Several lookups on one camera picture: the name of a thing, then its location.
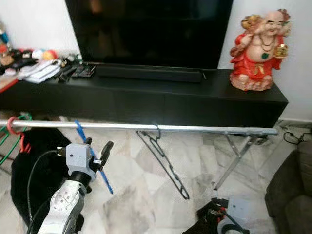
cable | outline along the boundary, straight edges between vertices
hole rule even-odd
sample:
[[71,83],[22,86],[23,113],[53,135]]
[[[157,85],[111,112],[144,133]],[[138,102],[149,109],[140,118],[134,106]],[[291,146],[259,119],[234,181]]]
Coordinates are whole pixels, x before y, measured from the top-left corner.
[[56,151],[56,150],[50,150],[50,151],[47,151],[47,152],[43,153],[42,155],[40,155],[40,156],[37,158],[35,164],[33,165],[33,168],[31,169],[31,172],[30,172],[30,174],[29,174],[28,183],[27,183],[27,206],[28,206],[28,214],[29,214],[29,220],[30,220],[30,221],[32,221],[31,207],[30,207],[30,194],[29,194],[29,193],[30,193],[30,192],[29,192],[29,191],[30,191],[30,181],[31,181],[31,178],[32,178],[32,176],[33,176],[35,167],[36,167],[37,163],[39,162],[39,160],[40,160],[42,157],[44,157],[44,156],[46,156],[46,155],[48,155],[48,154],[51,154],[51,153],[57,153],[57,151]]
[[[286,140],[286,135],[289,134],[291,137],[295,138],[296,142],[291,142]],[[286,141],[289,144],[298,145],[300,142],[304,141],[304,135],[312,135],[312,133],[303,133],[299,138],[295,136],[292,132],[285,132],[283,134],[284,141]]]
[[227,218],[229,218],[229,220],[232,221],[233,224],[235,224],[235,225],[240,229],[240,231],[241,231],[242,233],[245,233],[246,230],[243,229],[242,226],[240,226],[240,225],[235,221],[235,219],[233,219],[226,211],[221,210],[220,212],[223,213]]
[[33,227],[33,225],[34,225],[34,221],[36,220],[36,217],[37,217],[37,215],[39,214],[39,211],[44,207],[44,205],[48,202],[48,201],[50,201],[51,200],[51,198],[48,198],[44,203],[42,203],[41,205],[40,205],[40,207],[38,208],[38,210],[36,211],[36,213],[35,213],[35,215],[34,215],[34,218],[33,218],[33,220],[31,220],[31,222],[30,222],[30,224],[29,224],[29,226],[28,226],[28,229],[27,229],[27,233],[26,234],[30,234],[30,232],[31,232],[31,229],[32,229],[32,227]]

white wall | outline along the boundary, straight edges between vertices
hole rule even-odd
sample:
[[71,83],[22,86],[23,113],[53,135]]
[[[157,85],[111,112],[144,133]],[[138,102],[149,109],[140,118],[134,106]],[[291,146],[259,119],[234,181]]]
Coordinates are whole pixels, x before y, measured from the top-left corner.
[[[281,70],[273,72],[274,81],[290,102],[282,118],[312,121],[312,1],[234,0],[219,68],[232,68],[229,51],[243,32],[243,17],[279,8],[289,11],[292,22],[292,33],[285,39],[289,56]],[[15,47],[79,52],[64,0],[0,0],[0,20]]]
[[65,0],[0,0],[0,20],[14,47],[79,53]]

black television screen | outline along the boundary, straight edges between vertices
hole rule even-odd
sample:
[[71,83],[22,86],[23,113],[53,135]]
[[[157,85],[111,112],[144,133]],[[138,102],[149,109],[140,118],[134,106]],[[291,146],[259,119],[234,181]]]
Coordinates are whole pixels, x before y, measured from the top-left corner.
[[66,0],[84,61],[216,69],[233,0]]

metal wire hanger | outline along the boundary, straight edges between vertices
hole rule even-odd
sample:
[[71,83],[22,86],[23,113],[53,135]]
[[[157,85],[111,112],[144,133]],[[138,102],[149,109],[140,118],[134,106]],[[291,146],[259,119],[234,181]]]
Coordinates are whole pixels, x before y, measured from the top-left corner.
[[[172,183],[175,185],[175,187],[178,189],[178,191],[180,192],[180,194],[182,195],[182,197],[185,200],[190,199],[190,195],[187,192],[186,188],[184,187],[182,181],[180,180],[179,176],[174,172],[174,168],[172,166],[172,164],[170,163],[169,159],[167,158],[166,154],[164,153],[164,151],[162,150],[162,148],[160,147],[160,145],[158,144],[158,140],[160,140],[161,138],[161,130],[158,128],[158,125],[155,124],[155,126],[157,127],[157,131],[158,131],[158,135],[153,138],[152,136],[150,136],[146,131],[136,131],[136,134],[141,138],[141,140],[144,142],[144,144],[147,146],[147,148],[152,152],[152,154],[154,155],[154,157],[157,159],[157,161],[160,163],[161,167],[165,170],[165,172],[167,173],[167,175],[169,176],[169,178],[171,179]],[[152,146],[150,146],[145,140],[143,136],[147,136],[150,140],[150,143]],[[167,170],[167,168],[164,166],[164,164],[161,162],[159,156],[160,155],[162,158],[165,158],[170,171]]]

black tv cabinet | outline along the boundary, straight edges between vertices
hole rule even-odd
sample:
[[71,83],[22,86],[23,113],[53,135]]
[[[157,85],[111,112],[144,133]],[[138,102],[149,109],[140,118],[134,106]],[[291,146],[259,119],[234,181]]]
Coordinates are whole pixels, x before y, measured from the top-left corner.
[[0,94],[0,109],[124,123],[273,127],[288,103],[278,87],[244,92],[230,84],[230,72],[209,71],[201,83],[97,75],[67,84],[19,81]]

